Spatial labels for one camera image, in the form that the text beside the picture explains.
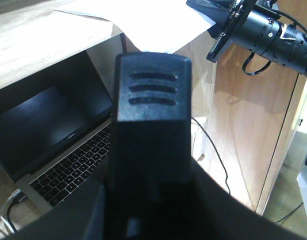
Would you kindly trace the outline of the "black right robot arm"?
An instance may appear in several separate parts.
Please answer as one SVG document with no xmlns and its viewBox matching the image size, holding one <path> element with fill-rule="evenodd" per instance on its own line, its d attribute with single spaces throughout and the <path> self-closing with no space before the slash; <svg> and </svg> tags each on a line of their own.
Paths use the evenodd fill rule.
<svg viewBox="0 0 307 240">
<path fill-rule="evenodd" d="M 186 4 L 209 17 L 209 29 L 216 40 L 207 60 L 215 63 L 230 44 L 251 52 L 242 70 L 255 55 L 268 60 L 261 69 L 245 74 L 255 76 L 271 63 L 291 68 L 307 77 L 307 29 L 290 15 L 273 8 L 273 0 L 188 0 Z"/>
</svg>

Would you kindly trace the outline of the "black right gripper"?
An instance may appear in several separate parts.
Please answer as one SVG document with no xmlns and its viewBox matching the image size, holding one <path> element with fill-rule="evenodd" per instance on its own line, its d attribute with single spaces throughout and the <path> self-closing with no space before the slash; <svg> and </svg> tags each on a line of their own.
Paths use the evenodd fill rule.
<svg viewBox="0 0 307 240">
<path fill-rule="evenodd" d="M 234 31 L 242 26 L 256 4 L 255 0 L 188 0 L 186 4 L 215 24 L 208 30 L 216 40 L 206 59 L 215 63 L 233 41 Z"/>
</svg>

